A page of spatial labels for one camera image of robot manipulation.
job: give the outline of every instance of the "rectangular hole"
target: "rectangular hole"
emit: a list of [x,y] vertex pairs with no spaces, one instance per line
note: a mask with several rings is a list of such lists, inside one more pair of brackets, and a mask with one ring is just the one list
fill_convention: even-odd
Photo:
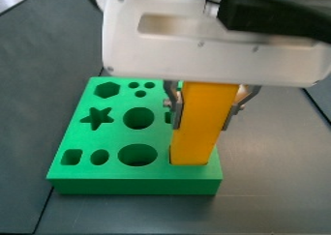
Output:
[[171,124],[171,112],[165,112],[165,113],[164,113],[164,122],[165,122],[167,124]]
[[80,162],[83,151],[80,149],[65,150],[61,156],[61,165],[76,165]]

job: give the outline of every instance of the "hole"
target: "hole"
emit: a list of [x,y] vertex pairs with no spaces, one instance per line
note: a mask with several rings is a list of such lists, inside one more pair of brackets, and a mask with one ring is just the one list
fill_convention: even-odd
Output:
[[129,166],[145,166],[156,160],[156,157],[156,150],[144,144],[128,145],[119,151],[119,160]]
[[131,82],[129,83],[129,88],[135,89],[140,86],[140,84],[137,82]]
[[91,155],[91,163],[93,165],[103,165],[108,161],[108,151],[107,150],[97,150]]
[[96,87],[95,95],[103,99],[107,99],[119,94],[119,89],[120,86],[117,84],[112,82],[107,82]]
[[113,119],[108,116],[108,112],[111,111],[111,107],[104,108],[101,110],[96,108],[89,109],[89,116],[84,117],[80,122],[91,123],[91,129],[95,131],[101,123],[112,123]]
[[155,87],[155,84],[153,84],[152,82],[148,82],[148,83],[144,85],[144,87],[145,87],[147,89],[151,89],[151,88]]
[[165,113],[164,113],[164,122],[165,122],[167,124],[171,124],[171,112],[165,112]]
[[145,129],[153,122],[153,113],[145,107],[135,107],[124,114],[123,121],[133,130]]
[[80,162],[83,151],[79,149],[65,150],[61,156],[61,165],[76,165]]
[[145,96],[145,91],[137,91],[136,92],[136,97],[143,98]]

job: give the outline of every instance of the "hexagon-shaped hole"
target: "hexagon-shaped hole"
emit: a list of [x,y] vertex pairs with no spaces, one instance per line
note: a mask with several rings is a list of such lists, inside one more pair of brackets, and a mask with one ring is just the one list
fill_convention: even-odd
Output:
[[95,95],[103,99],[108,99],[119,94],[120,85],[107,82],[96,87]]

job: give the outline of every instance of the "green foam block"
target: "green foam block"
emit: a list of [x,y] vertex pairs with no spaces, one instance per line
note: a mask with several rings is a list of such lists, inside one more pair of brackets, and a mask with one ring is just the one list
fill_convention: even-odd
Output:
[[205,165],[169,164],[165,98],[160,80],[91,78],[47,176],[60,193],[216,193],[216,148]]

